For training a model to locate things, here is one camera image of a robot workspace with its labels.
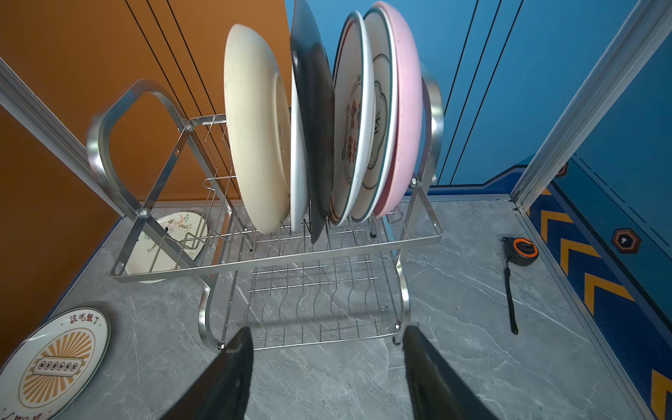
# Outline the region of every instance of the plate lying on counter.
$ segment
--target plate lying on counter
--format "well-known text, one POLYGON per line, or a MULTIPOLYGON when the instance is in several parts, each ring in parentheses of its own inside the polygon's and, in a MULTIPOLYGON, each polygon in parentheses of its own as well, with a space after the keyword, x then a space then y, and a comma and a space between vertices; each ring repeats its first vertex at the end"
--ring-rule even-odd
MULTIPOLYGON (((177 212, 169 214, 157 220, 162 228, 177 242, 184 241, 184 253, 191 259, 195 259, 203 249, 204 242, 197 238, 208 234, 208 224, 199 215, 193 212, 177 212)), ((159 250, 156 242, 152 241, 145 233, 140 233, 138 241, 133 247, 126 264, 126 273, 141 274, 156 271, 175 269, 175 262, 164 251, 159 250)), ((140 283, 156 283, 161 280, 145 280, 140 283)))
POLYGON ((108 319, 93 308, 69 310, 42 325, 0 370, 3 418, 59 414, 87 386, 109 342, 108 319))

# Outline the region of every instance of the pink plate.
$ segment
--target pink plate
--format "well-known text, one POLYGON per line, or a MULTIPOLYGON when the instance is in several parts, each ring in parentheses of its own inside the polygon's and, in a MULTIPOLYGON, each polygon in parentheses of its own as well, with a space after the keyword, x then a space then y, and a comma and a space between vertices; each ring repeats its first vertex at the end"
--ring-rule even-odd
POLYGON ((399 114, 396 128, 396 147, 385 188, 376 205, 374 214, 382 217, 401 201, 409 188, 422 131, 422 74, 415 40, 402 15, 392 6, 378 1, 387 13, 396 44, 396 73, 399 82, 399 114))

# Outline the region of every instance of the tape measure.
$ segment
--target tape measure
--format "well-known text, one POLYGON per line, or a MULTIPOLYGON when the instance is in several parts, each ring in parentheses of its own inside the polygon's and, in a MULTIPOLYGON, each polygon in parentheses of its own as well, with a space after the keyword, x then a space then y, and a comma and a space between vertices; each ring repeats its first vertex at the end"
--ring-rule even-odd
POLYGON ((511 297, 511 270, 509 269, 509 261, 516 265, 530 265, 539 256, 539 250, 527 238, 503 237, 502 242, 504 242, 504 255, 506 255, 504 285, 506 286, 506 299, 509 303, 509 322, 511 323, 511 332, 518 334, 518 325, 515 322, 515 311, 513 309, 513 297, 511 297))
POLYGON ((527 238, 502 238, 506 259, 516 265, 530 265, 539 256, 537 246, 527 238))

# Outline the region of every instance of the dish rack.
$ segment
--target dish rack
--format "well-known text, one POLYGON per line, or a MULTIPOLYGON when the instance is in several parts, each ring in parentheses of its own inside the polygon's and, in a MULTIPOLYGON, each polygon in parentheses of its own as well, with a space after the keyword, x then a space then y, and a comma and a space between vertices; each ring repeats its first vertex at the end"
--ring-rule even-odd
POLYGON ((204 345, 214 351, 220 351, 242 326, 251 328, 255 349, 386 336, 399 344, 395 336, 411 319, 403 268, 406 252, 436 244, 443 235, 427 191, 434 181, 444 116, 439 86, 426 71, 423 102, 427 128, 424 149, 406 210, 397 208, 385 217, 371 217, 360 224, 348 220, 334 227, 327 223, 320 239, 311 244, 310 222, 305 219, 298 233, 290 232, 289 224, 283 223, 276 232, 263 235, 254 229, 242 200, 229 198, 237 193, 237 186, 225 114, 186 118, 160 85, 146 79, 137 81, 107 112, 94 117, 87 135, 94 175, 134 220, 110 276, 122 283, 193 278, 202 289, 199 334, 204 345), (151 93, 165 106, 177 124, 179 137, 147 199, 140 203, 114 171, 110 133, 143 93, 151 93), (205 139, 199 139, 196 130, 205 129, 205 139), (205 175, 201 215, 209 227, 206 231, 204 225, 199 226, 196 235, 178 242, 153 217, 153 207, 187 145, 205 175), (428 221, 428 227, 418 233, 423 214, 423 225, 428 221), (153 271, 152 264, 146 273, 124 272, 141 233, 159 244, 157 255, 160 249, 175 262, 173 269, 153 271), (191 259, 185 250, 196 248, 199 242, 204 244, 203 250, 191 259), (224 314, 218 310, 211 313, 217 285, 218 296, 228 293, 226 298, 217 298, 226 303, 224 314), (222 333, 215 336, 212 325, 222 321, 222 333))

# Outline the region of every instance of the black plate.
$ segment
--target black plate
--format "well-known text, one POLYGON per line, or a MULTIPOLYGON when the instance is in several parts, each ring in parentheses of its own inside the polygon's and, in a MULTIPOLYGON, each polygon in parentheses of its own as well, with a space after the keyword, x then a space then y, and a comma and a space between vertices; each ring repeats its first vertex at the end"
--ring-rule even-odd
POLYGON ((315 243, 325 227, 333 188, 334 85, 320 31, 306 0, 294 2, 290 47, 308 161, 310 239, 315 243))

